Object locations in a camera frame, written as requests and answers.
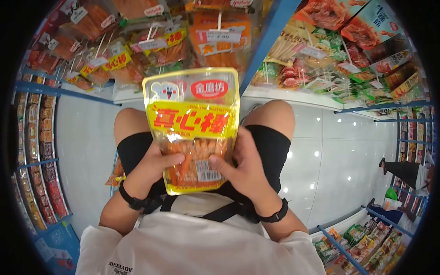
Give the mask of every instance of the black pants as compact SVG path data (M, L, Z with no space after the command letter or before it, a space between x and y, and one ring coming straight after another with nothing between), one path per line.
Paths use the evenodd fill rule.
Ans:
M281 184L279 176L286 162L287 153L290 148L290 140L282 133L262 125L248 125L246 128L251 132L252 137L263 162L264 174L275 192L279 192ZM118 147L119 158L121 159L124 172L128 175L143 158L151 143L153 136L150 132L142 132L123 139ZM252 205L251 200L242 195L231 185L225 182L219 189L210 191L231 198L236 202ZM154 183L151 187L149 198L165 195L165 183L163 178Z
M419 166L420 164L416 162L385 161L385 168L413 189L416 189L415 182Z

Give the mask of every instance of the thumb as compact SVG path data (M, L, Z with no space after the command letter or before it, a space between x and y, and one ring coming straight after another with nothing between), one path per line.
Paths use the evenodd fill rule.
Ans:
M154 160L155 166L163 170L167 167L177 165L185 160L184 154L172 154L158 157Z
M235 180L238 176L237 169L217 155L211 155L209 163L214 170L219 171L229 181Z

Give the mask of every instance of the white t-shirt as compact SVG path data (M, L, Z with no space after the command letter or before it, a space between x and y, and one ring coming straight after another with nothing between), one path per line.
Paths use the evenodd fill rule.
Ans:
M274 242L264 237L261 223L239 215L223 223L194 217L230 202L211 193L181 195L172 212L143 216L124 237L89 226L81 237L76 274L325 275L307 233L293 232Z

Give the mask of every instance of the yellow snack bag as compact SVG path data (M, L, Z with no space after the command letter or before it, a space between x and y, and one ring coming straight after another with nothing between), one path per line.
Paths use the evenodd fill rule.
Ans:
M211 170L212 154L231 159L240 97L234 68L180 70L144 78L145 112L163 154L185 160L163 172L169 195L218 189L226 180Z

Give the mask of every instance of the hand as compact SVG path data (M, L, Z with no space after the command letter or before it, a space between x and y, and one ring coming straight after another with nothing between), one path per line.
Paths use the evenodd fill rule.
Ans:
M229 180L238 192L254 203L275 193L264 174L263 164L252 134L242 126L238 129L232 157L237 160L237 168L216 155L211 155L209 162L211 167Z
M142 160L127 176L124 189L132 197L144 199L151 186L162 178L162 171L165 168L177 165L184 160L183 154L162 156L159 145L153 141Z

